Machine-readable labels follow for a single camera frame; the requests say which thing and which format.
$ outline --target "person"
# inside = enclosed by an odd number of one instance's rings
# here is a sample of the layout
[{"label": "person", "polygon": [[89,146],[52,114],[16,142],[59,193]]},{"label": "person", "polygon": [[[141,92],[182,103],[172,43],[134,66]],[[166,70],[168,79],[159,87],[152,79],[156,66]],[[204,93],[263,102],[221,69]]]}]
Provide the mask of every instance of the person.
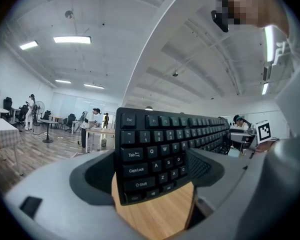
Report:
[{"label": "person", "polygon": [[24,130],[28,131],[28,130],[32,130],[33,127],[33,120],[34,120],[34,114],[33,114],[33,109],[35,108],[35,104],[36,104],[36,99],[35,99],[35,95],[31,94],[29,96],[30,98],[30,102],[25,102],[28,106],[28,112],[25,115],[25,120],[24,120]]},{"label": "person", "polygon": [[109,114],[105,113],[104,122],[103,122],[103,128],[108,129],[108,123],[109,123]]},{"label": "person", "polygon": [[229,24],[247,24],[257,28],[274,26],[287,39],[295,71],[300,69],[300,22],[283,0],[218,0],[217,12]]},{"label": "person", "polygon": [[97,126],[97,124],[94,121],[94,115],[100,114],[100,109],[99,108],[94,108],[92,111],[89,111],[86,116],[84,121],[82,122],[81,126],[81,143],[82,147],[85,149],[86,148],[86,135],[87,135],[87,129],[92,128],[93,126]]},{"label": "person", "polygon": [[233,117],[233,125],[241,127],[243,130],[248,130],[251,127],[251,123],[239,116],[238,114]]}]

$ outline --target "keyboard key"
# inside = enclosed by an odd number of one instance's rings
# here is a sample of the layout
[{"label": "keyboard key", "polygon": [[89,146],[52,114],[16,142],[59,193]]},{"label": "keyboard key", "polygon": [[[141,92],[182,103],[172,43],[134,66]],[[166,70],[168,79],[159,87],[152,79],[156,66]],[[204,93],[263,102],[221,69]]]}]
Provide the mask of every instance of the keyboard key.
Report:
[{"label": "keyboard key", "polygon": [[169,148],[169,144],[166,145],[161,145],[160,146],[160,155],[163,156],[168,156],[170,155],[170,148]]},{"label": "keyboard key", "polygon": [[160,172],[162,170],[161,160],[151,162],[151,168],[153,173]]},{"label": "keyboard key", "polygon": [[178,178],[178,169],[170,170],[169,173],[171,180]]},{"label": "keyboard key", "polygon": [[159,126],[158,117],[156,115],[147,115],[145,117],[145,127],[155,128]]},{"label": "keyboard key", "polygon": [[164,172],[158,175],[159,184],[166,183],[168,181],[168,173]]},{"label": "keyboard key", "polygon": [[124,144],[135,144],[135,132],[122,130],[121,133],[121,145]]},{"label": "keyboard key", "polygon": [[178,117],[170,117],[171,126],[178,127],[179,124],[179,118]]},{"label": "keyboard key", "polygon": [[187,149],[187,147],[188,147],[187,142],[186,141],[182,141],[181,142],[181,150],[185,151]]},{"label": "keyboard key", "polygon": [[161,186],[161,192],[165,193],[165,192],[169,192],[171,190],[173,190],[174,188],[174,183],[168,183],[168,184],[164,184]]},{"label": "keyboard key", "polygon": [[164,168],[166,168],[166,169],[169,169],[174,166],[172,157],[164,159],[163,163],[164,163]]},{"label": "keyboard key", "polygon": [[147,198],[153,198],[159,195],[159,188],[145,192]]},{"label": "keyboard key", "polygon": [[131,165],[123,165],[123,177],[136,177],[148,174],[148,164],[138,163]]},{"label": "keyboard key", "polygon": [[139,131],[139,142],[140,143],[150,143],[150,131]]},{"label": "keyboard key", "polygon": [[173,130],[166,130],[165,131],[165,139],[167,141],[174,141],[175,140],[175,133]]},{"label": "keyboard key", "polygon": [[184,137],[185,137],[186,139],[191,137],[191,135],[190,135],[190,130],[189,130],[189,129],[184,130]]},{"label": "keyboard key", "polygon": [[195,141],[193,139],[188,140],[188,147],[189,148],[195,148],[196,147]]},{"label": "keyboard key", "polygon": [[179,153],[180,152],[180,143],[171,144],[171,151],[174,154]]},{"label": "keyboard key", "polygon": [[197,119],[196,118],[189,118],[189,126],[190,127],[198,126]]},{"label": "keyboard key", "polygon": [[176,187],[181,187],[181,186],[185,185],[186,183],[190,182],[190,177],[188,175],[185,175],[181,178],[174,179],[173,182]]},{"label": "keyboard key", "polygon": [[127,202],[136,202],[142,200],[141,194],[125,194]]},{"label": "keyboard key", "polygon": [[136,128],[136,115],[130,113],[121,114],[121,128]]},{"label": "keyboard key", "polygon": [[196,129],[196,135],[198,135],[198,136],[201,136],[201,135],[202,135],[202,132],[201,132],[201,129],[200,129],[200,128]]},{"label": "keyboard key", "polygon": [[180,175],[185,175],[185,174],[187,174],[187,167],[186,167],[185,165],[179,167],[179,174],[180,174]]},{"label": "keyboard key", "polygon": [[187,119],[185,117],[180,118],[180,123],[182,127],[187,126]]},{"label": "keyboard key", "polygon": [[182,155],[177,155],[174,157],[174,164],[176,166],[182,165],[183,162]]},{"label": "keyboard key", "polygon": [[198,123],[198,126],[202,126],[202,119],[201,118],[197,118],[197,123]]},{"label": "keyboard key", "polygon": [[176,130],[175,137],[177,140],[182,140],[184,138],[184,132],[182,130]]},{"label": "keyboard key", "polygon": [[155,177],[138,178],[123,182],[124,191],[137,191],[152,188],[156,185]]},{"label": "keyboard key", "polygon": [[170,126],[169,117],[167,116],[159,116],[159,123],[162,127]]},{"label": "keyboard key", "polygon": [[146,156],[148,159],[156,158],[158,156],[158,149],[156,146],[148,146],[146,148]]},{"label": "keyboard key", "polygon": [[197,130],[196,129],[191,130],[191,137],[197,137]]},{"label": "keyboard key", "polygon": [[144,158],[142,147],[121,148],[121,157],[124,162],[139,161]]},{"label": "keyboard key", "polygon": [[201,146],[201,141],[200,141],[199,138],[196,138],[194,141],[195,141],[195,146],[196,147],[200,147]]},{"label": "keyboard key", "polygon": [[164,134],[161,130],[153,131],[153,139],[154,142],[163,142],[164,141]]}]

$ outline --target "light fixture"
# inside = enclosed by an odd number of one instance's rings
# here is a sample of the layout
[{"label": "light fixture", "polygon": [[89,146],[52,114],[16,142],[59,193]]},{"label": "light fixture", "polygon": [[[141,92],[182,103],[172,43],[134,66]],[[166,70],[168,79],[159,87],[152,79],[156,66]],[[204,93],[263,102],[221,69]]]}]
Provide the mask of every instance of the light fixture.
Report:
[{"label": "light fixture", "polygon": [[268,86],[269,86],[269,83],[268,83],[268,82],[266,82],[266,83],[263,85],[262,95],[265,95],[265,94],[266,94],[267,89],[268,89]]},{"label": "light fixture", "polygon": [[94,88],[99,88],[99,89],[104,89],[104,87],[102,87],[102,86],[91,85],[91,84],[84,84],[84,86],[94,87]]},{"label": "light fixture", "polygon": [[274,59],[274,30],[273,26],[267,26],[264,29],[266,40],[266,61],[271,62]]},{"label": "light fixture", "polygon": [[70,81],[65,81],[65,80],[55,80],[56,82],[59,82],[59,83],[66,83],[66,84],[71,84]]},{"label": "light fixture", "polygon": [[25,50],[25,49],[29,49],[29,48],[31,48],[31,47],[36,47],[36,46],[38,46],[37,41],[33,41],[33,42],[29,42],[29,43],[20,45],[20,48],[21,48],[22,50]]},{"label": "light fixture", "polygon": [[56,43],[91,44],[90,36],[57,36],[53,38]]}]

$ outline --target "white ceiling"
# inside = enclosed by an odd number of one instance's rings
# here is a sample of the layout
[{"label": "white ceiling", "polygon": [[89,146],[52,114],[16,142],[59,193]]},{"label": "white ceiling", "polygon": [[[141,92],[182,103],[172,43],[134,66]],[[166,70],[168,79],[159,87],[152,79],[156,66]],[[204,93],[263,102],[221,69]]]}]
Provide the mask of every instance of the white ceiling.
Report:
[{"label": "white ceiling", "polygon": [[[169,1],[174,1],[175,8]],[[94,83],[105,88],[98,92],[124,98],[126,107],[179,111],[185,105],[204,105],[211,98],[260,96],[267,50],[264,30],[232,26],[223,33],[211,19],[215,0],[197,1],[197,9],[189,14],[183,9],[195,1],[186,1],[186,6],[177,7],[180,0],[20,0],[2,26],[2,38],[52,87],[64,87],[55,79],[71,81],[75,90],[86,90],[83,84]],[[136,76],[139,55],[147,52],[142,50],[143,42],[153,26],[160,28],[156,17],[163,23],[170,20],[169,10],[175,10],[175,18],[186,17],[169,28],[169,35],[157,38],[164,41],[163,47]],[[66,18],[66,11],[74,17]],[[53,40],[72,35],[90,36],[92,43]],[[19,48],[33,40],[39,47]],[[276,31],[275,41],[282,40]],[[272,69],[269,94],[282,89],[291,68],[285,59]],[[178,77],[172,76],[175,71]],[[130,91],[125,94],[127,86]]]}]

